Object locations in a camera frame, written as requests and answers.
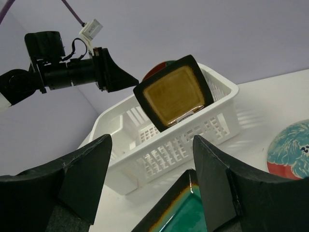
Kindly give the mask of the yellow square black-rimmed plate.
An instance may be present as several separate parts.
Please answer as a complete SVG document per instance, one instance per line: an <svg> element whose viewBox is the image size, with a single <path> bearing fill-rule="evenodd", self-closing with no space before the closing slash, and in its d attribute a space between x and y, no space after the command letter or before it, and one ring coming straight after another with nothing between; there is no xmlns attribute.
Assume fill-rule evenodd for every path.
<svg viewBox="0 0 309 232"><path fill-rule="evenodd" d="M154 73L133 92L160 132L214 103L210 87L192 55Z"/></svg>

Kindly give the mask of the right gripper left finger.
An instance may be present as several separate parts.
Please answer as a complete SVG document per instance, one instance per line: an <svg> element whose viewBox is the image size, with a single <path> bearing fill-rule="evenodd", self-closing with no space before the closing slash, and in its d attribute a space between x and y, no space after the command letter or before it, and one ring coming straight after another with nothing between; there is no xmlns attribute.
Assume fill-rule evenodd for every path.
<svg viewBox="0 0 309 232"><path fill-rule="evenodd" d="M112 138L105 134L46 164L1 176L1 231L89 231L111 151Z"/></svg>

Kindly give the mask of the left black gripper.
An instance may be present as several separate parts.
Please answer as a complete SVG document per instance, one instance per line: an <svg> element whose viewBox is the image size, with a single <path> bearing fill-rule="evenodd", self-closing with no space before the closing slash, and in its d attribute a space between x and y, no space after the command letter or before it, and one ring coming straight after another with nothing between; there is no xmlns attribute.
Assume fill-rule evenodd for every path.
<svg viewBox="0 0 309 232"><path fill-rule="evenodd" d="M102 91L116 92L139 84L138 79L121 69L107 48L97 47L88 59L43 66L43 81L50 90L96 83Z"/></svg>

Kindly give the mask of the large red teal round plate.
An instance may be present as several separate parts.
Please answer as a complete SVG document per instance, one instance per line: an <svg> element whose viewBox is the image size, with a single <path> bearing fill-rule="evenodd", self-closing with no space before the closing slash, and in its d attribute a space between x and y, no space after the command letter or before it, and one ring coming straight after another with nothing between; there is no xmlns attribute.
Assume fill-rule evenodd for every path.
<svg viewBox="0 0 309 232"><path fill-rule="evenodd" d="M147 72L147 74L143 77L142 81L148 79L149 77L159 72L160 70L166 68L168 65L174 63L175 61L176 60L167 60L157 64L155 67L153 67L150 71Z"/></svg>

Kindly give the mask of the teal square black-rimmed plate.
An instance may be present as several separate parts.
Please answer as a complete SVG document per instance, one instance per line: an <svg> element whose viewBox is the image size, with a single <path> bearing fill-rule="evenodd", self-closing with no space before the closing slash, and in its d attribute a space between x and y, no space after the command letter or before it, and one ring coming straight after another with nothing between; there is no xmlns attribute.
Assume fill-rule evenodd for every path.
<svg viewBox="0 0 309 232"><path fill-rule="evenodd" d="M132 229L134 232L206 232L196 171L186 170Z"/></svg>

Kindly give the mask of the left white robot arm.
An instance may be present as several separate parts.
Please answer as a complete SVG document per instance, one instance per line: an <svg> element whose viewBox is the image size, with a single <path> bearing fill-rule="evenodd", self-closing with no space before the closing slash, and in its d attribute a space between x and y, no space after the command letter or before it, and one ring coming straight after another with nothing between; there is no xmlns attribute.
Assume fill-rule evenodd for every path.
<svg viewBox="0 0 309 232"><path fill-rule="evenodd" d="M0 76L0 109L4 111L37 90L57 90L96 83L101 91L116 92L139 84L139 81L121 69L108 49L96 47L74 58L75 42L66 55L58 31L28 33L24 37L30 66L28 70L14 69Z"/></svg>

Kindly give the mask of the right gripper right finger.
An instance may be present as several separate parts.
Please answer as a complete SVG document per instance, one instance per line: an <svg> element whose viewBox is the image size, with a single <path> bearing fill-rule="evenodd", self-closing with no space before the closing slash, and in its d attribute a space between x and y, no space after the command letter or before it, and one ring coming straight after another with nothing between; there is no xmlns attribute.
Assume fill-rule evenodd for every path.
<svg viewBox="0 0 309 232"><path fill-rule="evenodd" d="M256 169L202 136L193 155L207 230L210 232L306 232L309 180Z"/></svg>

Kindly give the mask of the small red teal round plate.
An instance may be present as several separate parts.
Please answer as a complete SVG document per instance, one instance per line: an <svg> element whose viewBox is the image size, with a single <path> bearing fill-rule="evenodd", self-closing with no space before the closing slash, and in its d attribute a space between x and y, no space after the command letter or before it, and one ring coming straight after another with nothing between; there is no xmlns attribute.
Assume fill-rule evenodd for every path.
<svg viewBox="0 0 309 232"><path fill-rule="evenodd" d="M309 176L309 121L296 122L282 130L267 151L267 169L289 179Z"/></svg>

